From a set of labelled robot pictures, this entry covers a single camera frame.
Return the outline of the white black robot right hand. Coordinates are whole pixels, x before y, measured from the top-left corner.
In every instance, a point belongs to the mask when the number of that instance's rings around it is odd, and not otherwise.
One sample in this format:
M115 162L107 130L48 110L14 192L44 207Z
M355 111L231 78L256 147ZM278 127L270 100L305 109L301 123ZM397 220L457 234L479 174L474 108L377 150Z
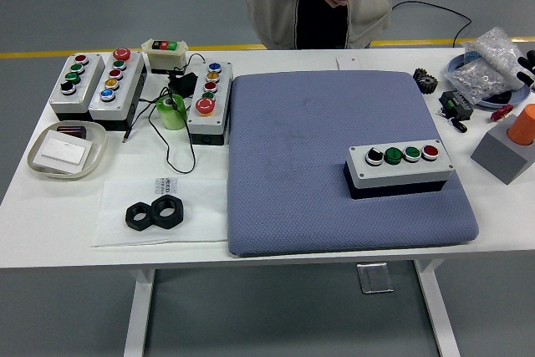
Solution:
M521 56L517 59L517 62L522 67L517 72L517 78L521 80L525 85L531 89L534 88L534 63L535 63L535 51L529 50L527 56Z

